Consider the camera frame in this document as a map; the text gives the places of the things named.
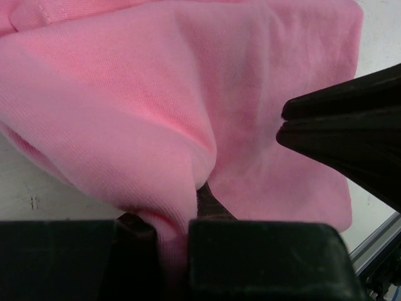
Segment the pink t shirt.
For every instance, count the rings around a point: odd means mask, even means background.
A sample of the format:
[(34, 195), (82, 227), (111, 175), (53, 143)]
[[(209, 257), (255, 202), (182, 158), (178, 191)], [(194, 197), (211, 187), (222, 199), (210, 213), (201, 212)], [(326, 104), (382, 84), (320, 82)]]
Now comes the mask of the pink t shirt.
[(1, 132), (138, 214), (185, 273), (196, 192), (239, 219), (352, 223), (346, 179), (276, 142), (291, 98), (352, 79), (355, 1), (2, 1)]

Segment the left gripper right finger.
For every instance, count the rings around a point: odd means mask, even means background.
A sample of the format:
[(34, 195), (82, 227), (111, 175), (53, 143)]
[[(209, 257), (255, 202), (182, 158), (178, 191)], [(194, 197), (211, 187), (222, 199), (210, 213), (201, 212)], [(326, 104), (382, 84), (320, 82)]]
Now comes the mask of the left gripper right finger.
[(197, 190), (197, 219), (236, 220), (236, 218), (214, 197), (208, 183), (205, 183)]

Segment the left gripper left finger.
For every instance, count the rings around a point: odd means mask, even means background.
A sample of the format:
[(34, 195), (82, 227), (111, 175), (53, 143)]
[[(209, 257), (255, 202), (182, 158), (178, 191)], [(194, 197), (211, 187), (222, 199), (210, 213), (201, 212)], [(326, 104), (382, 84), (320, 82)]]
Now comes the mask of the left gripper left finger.
[(134, 235), (155, 235), (156, 231), (153, 226), (146, 223), (139, 216), (131, 213), (124, 213), (118, 219), (119, 227), (128, 233)]

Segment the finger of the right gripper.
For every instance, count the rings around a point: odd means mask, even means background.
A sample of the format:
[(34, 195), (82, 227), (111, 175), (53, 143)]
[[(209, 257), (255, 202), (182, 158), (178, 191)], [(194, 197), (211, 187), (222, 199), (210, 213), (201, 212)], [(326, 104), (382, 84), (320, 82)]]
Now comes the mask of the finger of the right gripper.
[(286, 121), (276, 140), (335, 169), (400, 211), (400, 117), (396, 114)]
[(400, 105), (400, 65), (287, 101), (284, 120), (349, 114)]

